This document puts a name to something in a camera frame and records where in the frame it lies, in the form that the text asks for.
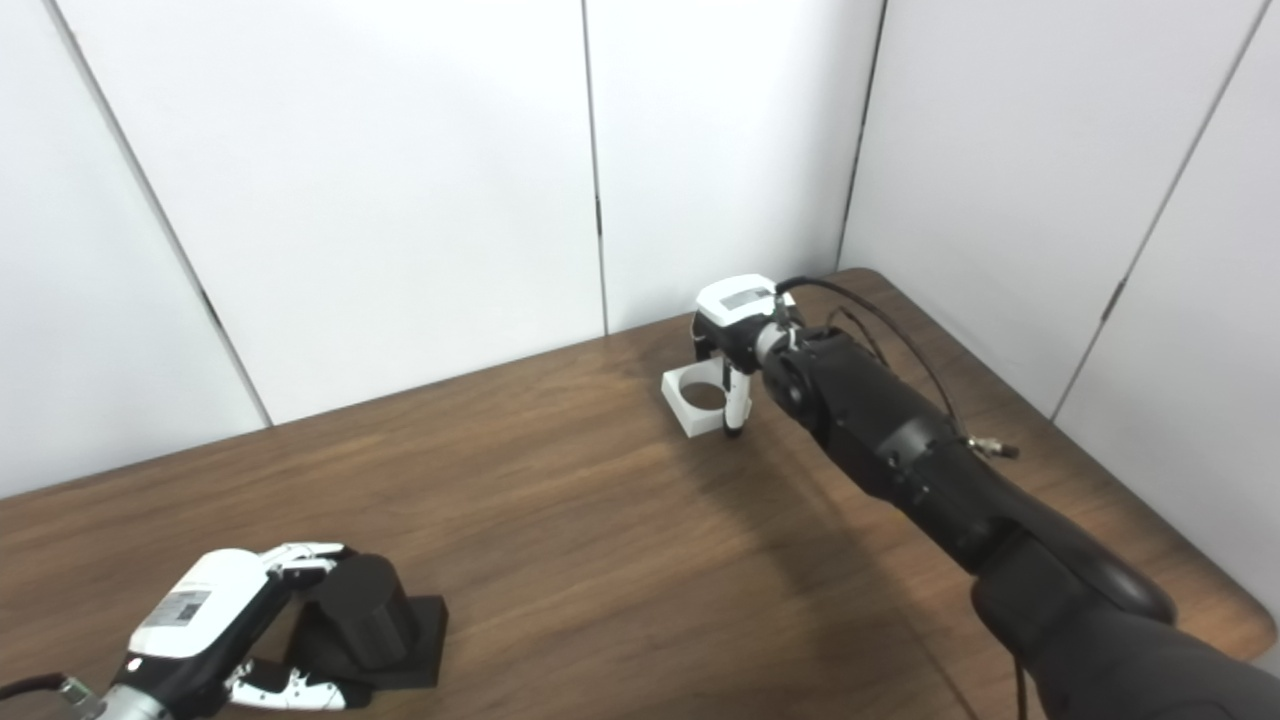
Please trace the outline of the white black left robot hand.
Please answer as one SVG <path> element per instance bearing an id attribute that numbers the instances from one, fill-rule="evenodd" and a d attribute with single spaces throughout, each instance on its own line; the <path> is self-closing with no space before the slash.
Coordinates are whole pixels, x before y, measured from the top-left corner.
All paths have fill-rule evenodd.
<path id="1" fill-rule="evenodd" d="M 228 705 L 270 711 L 366 708 L 370 685 L 251 657 L 285 606 L 355 551 L 285 543 L 214 550 L 168 591 L 131 634 L 102 700 L 102 719 L 212 719 Z"/>

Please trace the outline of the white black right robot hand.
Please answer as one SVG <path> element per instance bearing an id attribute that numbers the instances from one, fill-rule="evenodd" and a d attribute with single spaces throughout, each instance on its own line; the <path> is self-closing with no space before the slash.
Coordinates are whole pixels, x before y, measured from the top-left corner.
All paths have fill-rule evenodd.
<path id="1" fill-rule="evenodd" d="M 695 359 L 701 363 L 722 356 L 719 387 L 724 391 L 724 433 L 742 433 L 751 409 L 750 377 L 764 366 L 765 356 L 803 325 L 791 293 L 759 274 L 717 281 L 696 296 L 690 325 Z"/>

